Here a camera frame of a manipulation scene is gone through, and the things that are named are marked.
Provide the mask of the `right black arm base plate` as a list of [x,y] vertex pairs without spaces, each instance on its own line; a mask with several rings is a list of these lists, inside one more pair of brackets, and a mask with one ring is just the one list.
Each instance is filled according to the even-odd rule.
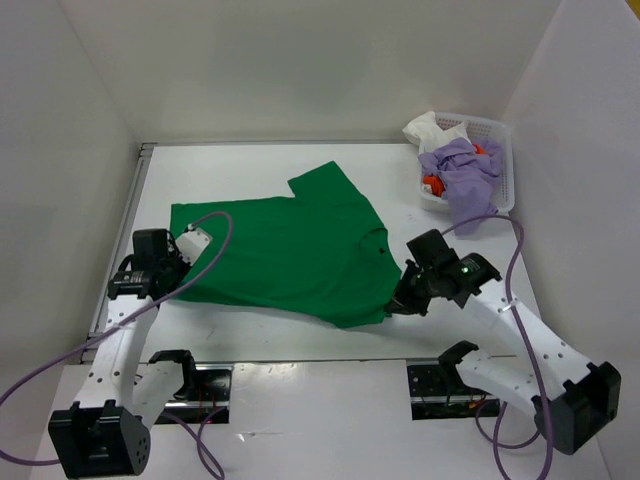
[[500,404],[494,396],[460,380],[447,379],[435,361],[408,363],[406,371],[414,421],[472,418],[478,409],[481,417],[499,413]]

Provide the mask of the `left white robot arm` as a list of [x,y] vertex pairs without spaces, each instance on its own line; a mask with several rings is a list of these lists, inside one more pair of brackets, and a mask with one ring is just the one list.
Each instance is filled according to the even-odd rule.
[[159,307],[211,242],[204,231],[174,237],[164,229],[134,232],[133,252],[108,283],[106,339],[66,410],[52,413],[48,433],[69,479],[141,474],[150,456],[150,430],[165,404],[192,397],[199,375],[187,350],[155,353],[138,367]]

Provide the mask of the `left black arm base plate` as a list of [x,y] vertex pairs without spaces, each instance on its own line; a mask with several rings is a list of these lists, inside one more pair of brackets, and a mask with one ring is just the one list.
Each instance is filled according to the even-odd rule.
[[232,386],[231,364],[197,363],[195,387],[179,399],[170,399],[157,424],[176,424],[178,418],[188,425],[227,424]]

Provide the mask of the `green t-shirt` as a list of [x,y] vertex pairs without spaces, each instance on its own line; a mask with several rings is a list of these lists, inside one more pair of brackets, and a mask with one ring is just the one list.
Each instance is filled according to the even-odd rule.
[[381,323],[401,271],[388,230],[334,162],[288,182],[289,197],[174,204],[170,231],[213,240],[186,302],[305,314],[346,329]]

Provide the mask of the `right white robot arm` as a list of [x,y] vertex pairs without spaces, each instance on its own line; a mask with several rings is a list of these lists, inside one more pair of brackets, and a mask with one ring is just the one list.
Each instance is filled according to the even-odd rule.
[[392,313],[424,316],[431,301],[446,299],[531,365],[527,371],[503,366],[478,345],[460,341],[438,358],[443,389],[459,393],[468,386],[506,402],[531,417],[564,455],[575,454],[616,418],[620,372],[609,362],[595,364],[561,339],[487,259],[477,253],[459,257],[437,230],[407,247],[412,257],[388,304]]

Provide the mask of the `purple t-shirt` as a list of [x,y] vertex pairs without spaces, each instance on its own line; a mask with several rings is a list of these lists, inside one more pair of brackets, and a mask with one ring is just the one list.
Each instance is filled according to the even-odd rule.
[[474,141],[456,138],[431,152],[418,155],[422,174],[443,183],[457,236],[471,235],[485,217],[498,213],[492,202],[501,182],[503,148],[490,137]]

